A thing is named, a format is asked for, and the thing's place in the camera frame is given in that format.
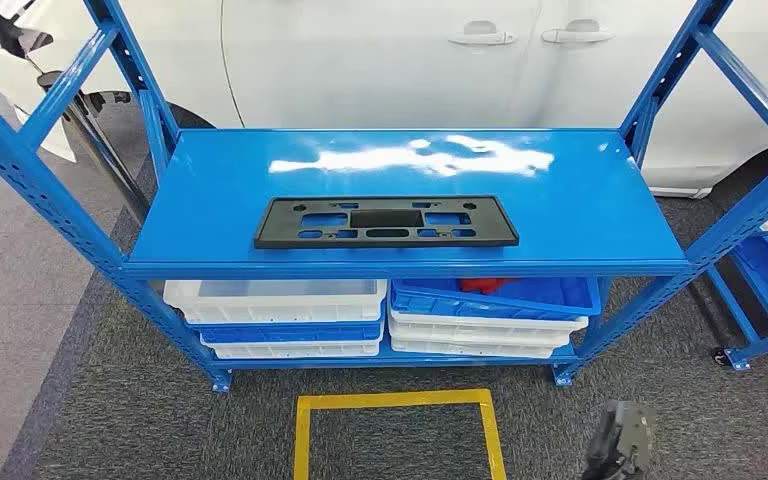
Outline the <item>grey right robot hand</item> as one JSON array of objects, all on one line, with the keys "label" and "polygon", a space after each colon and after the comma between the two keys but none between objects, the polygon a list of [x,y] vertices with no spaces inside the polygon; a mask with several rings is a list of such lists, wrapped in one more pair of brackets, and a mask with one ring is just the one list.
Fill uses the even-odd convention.
[{"label": "grey right robot hand", "polygon": [[586,450],[581,478],[643,479],[653,457],[654,424],[651,407],[609,400]]}]

